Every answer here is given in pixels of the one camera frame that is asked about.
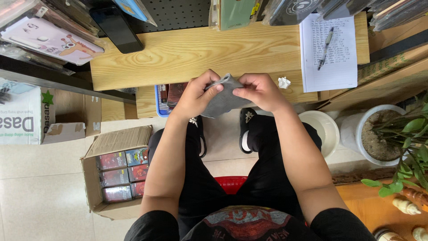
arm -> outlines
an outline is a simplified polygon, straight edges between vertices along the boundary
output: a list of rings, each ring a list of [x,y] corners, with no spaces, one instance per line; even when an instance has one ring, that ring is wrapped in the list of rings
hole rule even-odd
[[[200,115],[208,102],[223,90],[223,85],[218,84],[204,92],[207,84],[219,79],[220,76],[209,69],[200,77],[190,80],[180,101],[169,115],[147,173],[141,215],[163,210],[177,218],[178,199],[184,185],[187,123],[190,118]]]
[[[245,88],[235,89],[234,95],[253,101],[275,117],[284,168],[307,223],[310,224],[318,213],[329,208],[347,210],[333,185],[321,152],[270,76],[244,74],[239,82]]]

smartphone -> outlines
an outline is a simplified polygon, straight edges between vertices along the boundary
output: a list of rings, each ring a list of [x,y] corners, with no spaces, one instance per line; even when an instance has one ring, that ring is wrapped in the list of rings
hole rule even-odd
[[[144,49],[122,11],[116,6],[91,9],[89,13],[121,53],[129,54]]]

green phone case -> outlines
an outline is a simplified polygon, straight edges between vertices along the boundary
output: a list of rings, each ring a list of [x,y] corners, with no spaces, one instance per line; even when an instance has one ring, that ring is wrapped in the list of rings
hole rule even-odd
[[[220,30],[245,27],[250,24],[250,16],[256,0],[221,0]]]

gray cloth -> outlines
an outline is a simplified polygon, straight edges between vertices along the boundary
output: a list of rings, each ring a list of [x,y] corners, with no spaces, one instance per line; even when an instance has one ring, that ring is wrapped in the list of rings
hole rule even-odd
[[[231,109],[239,108],[251,103],[251,101],[247,99],[233,95],[232,91],[234,89],[242,88],[244,86],[236,81],[232,75],[226,74],[220,80],[215,81],[210,86],[206,87],[205,90],[217,84],[222,84],[224,89],[214,96],[214,98],[208,103],[207,108],[201,114],[202,116],[217,118],[219,115],[228,112]]]

foot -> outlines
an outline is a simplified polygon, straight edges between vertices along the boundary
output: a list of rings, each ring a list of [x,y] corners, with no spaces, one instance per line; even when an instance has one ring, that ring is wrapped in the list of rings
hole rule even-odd
[[[249,130],[249,126],[250,126],[249,122],[255,115],[257,115],[257,113],[252,108],[243,108],[241,109],[241,112],[239,114],[239,127],[241,128],[241,133],[239,135],[239,148],[245,154],[250,154],[253,152],[251,150],[246,151],[242,147],[242,138],[244,137],[245,132]]]
[[[206,154],[207,154],[207,144],[205,142],[205,136],[204,136],[204,124],[202,122],[202,116],[198,115],[196,117],[192,117],[189,120],[190,123],[196,125],[196,127],[198,128],[199,131],[199,136],[202,139],[203,143],[204,143],[204,153],[202,153],[201,156],[199,156],[200,158],[203,158]]]

